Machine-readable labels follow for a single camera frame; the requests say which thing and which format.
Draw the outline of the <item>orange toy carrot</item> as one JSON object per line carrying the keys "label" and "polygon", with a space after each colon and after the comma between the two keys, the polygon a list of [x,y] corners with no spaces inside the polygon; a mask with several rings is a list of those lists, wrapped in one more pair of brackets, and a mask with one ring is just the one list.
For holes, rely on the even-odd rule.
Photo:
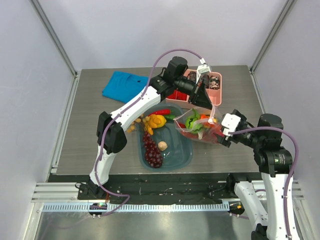
{"label": "orange toy carrot", "polygon": [[200,119],[208,121],[210,119],[210,116],[209,115],[205,115],[205,114],[201,114],[200,115]]}

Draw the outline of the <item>dark rolled sock middle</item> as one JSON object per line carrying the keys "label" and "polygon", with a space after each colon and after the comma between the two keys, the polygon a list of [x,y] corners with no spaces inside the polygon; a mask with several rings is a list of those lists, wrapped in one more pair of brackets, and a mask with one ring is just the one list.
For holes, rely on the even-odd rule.
{"label": "dark rolled sock middle", "polygon": [[209,89],[210,88],[210,76],[208,74],[204,74],[202,76],[202,80],[203,80],[203,83],[205,85],[205,88]]}

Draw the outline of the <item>toy green onion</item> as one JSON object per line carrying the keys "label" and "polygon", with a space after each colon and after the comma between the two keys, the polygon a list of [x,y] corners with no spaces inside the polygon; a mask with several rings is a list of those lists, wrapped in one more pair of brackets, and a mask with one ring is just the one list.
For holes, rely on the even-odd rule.
{"label": "toy green onion", "polygon": [[200,114],[195,108],[192,109],[195,120],[191,121],[191,132],[197,133],[198,139],[202,140],[204,133],[211,127],[211,118],[208,114]]}

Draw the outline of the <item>white toy garlic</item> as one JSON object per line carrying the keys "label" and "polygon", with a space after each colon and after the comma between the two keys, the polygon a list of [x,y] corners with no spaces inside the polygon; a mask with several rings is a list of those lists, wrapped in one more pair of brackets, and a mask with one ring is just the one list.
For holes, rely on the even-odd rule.
{"label": "white toy garlic", "polygon": [[160,141],[158,143],[158,148],[161,152],[165,151],[168,148],[168,145],[165,141]]}

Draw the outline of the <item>green toy cucumber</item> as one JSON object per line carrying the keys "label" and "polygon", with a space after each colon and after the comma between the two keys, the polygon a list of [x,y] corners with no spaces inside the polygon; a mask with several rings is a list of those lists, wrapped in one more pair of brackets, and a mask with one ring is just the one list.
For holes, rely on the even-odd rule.
{"label": "green toy cucumber", "polygon": [[173,115],[173,114],[167,114],[167,115],[164,115],[164,118],[167,120],[167,121],[173,121],[176,116]]}

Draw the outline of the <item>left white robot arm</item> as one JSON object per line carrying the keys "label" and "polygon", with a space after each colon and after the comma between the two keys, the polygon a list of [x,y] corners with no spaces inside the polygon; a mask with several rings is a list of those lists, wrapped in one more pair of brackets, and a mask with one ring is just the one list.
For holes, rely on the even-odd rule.
{"label": "left white robot arm", "polygon": [[125,131],[146,110],[159,104],[175,90],[187,94],[191,104],[212,109],[213,104],[205,85],[200,81],[201,75],[211,72],[211,67],[203,58],[200,59],[195,81],[184,75],[187,69],[188,62],[185,58],[173,57],[160,74],[149,76],[147,85],[132,100],[112,113],[104,111],[99,115],[97,157],[87,183],[89,194],[93,198],[100,200],[106,195],[107,188],[104,184],[109,180],[113,161],[127,144]]}

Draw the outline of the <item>green toy melon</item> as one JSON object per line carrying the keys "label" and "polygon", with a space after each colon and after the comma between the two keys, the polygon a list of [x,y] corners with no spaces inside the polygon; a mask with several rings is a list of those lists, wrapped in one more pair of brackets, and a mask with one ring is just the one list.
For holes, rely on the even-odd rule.
{"label": "green toy melon", "polygon": [[203,129],[203,125],[201,123],[196,123],[196,121],[200,120],[200,115],[198,113],[194,113],[189,116],[185,122],[185,128],[193,134],[196,134],[200,130]]}

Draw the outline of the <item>blue folded cloth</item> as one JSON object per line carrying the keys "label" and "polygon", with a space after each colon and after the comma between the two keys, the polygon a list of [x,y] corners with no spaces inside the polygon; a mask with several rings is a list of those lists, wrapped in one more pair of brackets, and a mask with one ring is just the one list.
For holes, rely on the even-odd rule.
{"label": "blue folded cloth", "polygon": [[147,82],[146,76],[115,71],[103,89],[102,96],[126,104],[144,89]]}

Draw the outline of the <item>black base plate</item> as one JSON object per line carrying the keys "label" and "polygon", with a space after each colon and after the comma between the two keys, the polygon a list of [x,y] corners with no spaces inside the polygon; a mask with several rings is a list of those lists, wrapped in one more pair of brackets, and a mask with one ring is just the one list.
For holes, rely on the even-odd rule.
{"label": "black base plate", "polygon": [[77,182],[79,200],[109,200],[112,204],[126,201],[130,205],[205,205],[234,199],[235,181],[261,180],[257,172],[249,173],[173,173],[116,174],[104,187],[106,194],[89,182]]}

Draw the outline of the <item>floral rolled sock right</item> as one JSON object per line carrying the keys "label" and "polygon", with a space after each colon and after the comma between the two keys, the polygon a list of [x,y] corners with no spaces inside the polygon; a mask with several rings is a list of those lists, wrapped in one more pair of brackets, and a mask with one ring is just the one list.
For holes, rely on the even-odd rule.
{"label": "floral rolled sock right", "polygon": [[221,81],[217,76],[211,76],[209,79],[209,88],[211,90],[219,90],[221,87]]}

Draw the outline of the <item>clear zip top bag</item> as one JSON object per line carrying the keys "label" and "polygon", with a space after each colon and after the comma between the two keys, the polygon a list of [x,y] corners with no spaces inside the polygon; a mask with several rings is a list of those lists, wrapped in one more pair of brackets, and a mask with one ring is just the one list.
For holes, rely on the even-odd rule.
{"label": "clear zip top bag", "polygon": [[175,127],[184,137],[208,144],[217,144],[223,138],[222,115],[215,106],[211,110],[195,106],[173,119]]}

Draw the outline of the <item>dark rolled sock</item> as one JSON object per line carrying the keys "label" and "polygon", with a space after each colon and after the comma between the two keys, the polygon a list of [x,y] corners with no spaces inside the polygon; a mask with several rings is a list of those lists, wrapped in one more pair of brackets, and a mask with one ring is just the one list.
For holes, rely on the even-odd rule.
{"label": "dark rolled sock", "polygon": [[195,71],[191,71],[188,74],[188,78],[189,78],[189,80],[195,82],[197,80],[197,73]]}
{"label": "dark rolled sock", "polygon": [[203,83],[205,85],[205,88],[209,89],[210,88],[210,76],[208,74],[204,74],[202,76],[202,80],[203,80]]}

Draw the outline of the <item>red toy lobster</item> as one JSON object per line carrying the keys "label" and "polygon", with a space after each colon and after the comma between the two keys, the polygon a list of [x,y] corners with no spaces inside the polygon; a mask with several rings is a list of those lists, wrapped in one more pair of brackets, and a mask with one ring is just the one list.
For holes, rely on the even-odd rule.
{"label": "red toy lobster", "polygon": [[218,137],[223,137],[222,126],[220,124],[211,124],[210,126],[201,125],[200,130],[188,131],[186,128],[177,127],[177,131],[184,137],[207,144],[217,144]]}

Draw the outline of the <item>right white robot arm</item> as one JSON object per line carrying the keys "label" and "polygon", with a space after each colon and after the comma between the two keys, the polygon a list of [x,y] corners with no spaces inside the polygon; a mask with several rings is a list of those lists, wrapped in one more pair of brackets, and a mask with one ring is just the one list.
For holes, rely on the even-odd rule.
{"label": "right white robot arm", "polygon": [[241,143],[253,150],[264,184],[266,204],[264,207],[247,176],[230,174],[226,193],[238,197],[244,207],[253,240],[298,240],[293,208],[293,173],[299,156],[297,141],[284,131],[282,119],[264,113],[256,127],[250,127],[246,117],[238,110],[226,113],[221,119],[222,136],[218,143],[229,147]]}

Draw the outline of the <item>pink divided organizer box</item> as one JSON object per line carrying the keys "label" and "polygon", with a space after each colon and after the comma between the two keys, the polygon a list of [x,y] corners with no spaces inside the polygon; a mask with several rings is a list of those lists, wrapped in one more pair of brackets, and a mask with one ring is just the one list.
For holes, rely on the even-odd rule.
{"label": "pink divided organizer box", "polygon": [[[219,90],[213,90],[210,88],[206,88],[207,94],[209,99],[211,100],[211,103],[213,106],[219,106],[222,103],[222,75],[218,72],[210,72],[207,73],[210,77],[219,77],[220,79],[220,89]],[[190,104],[188,102],[189,96],[187,96],[186,101],[176,100],[176,99],[165,99],[166,103],[172,103],[180,106],[183,109],[191,109],[194,107],[194,105]]]}

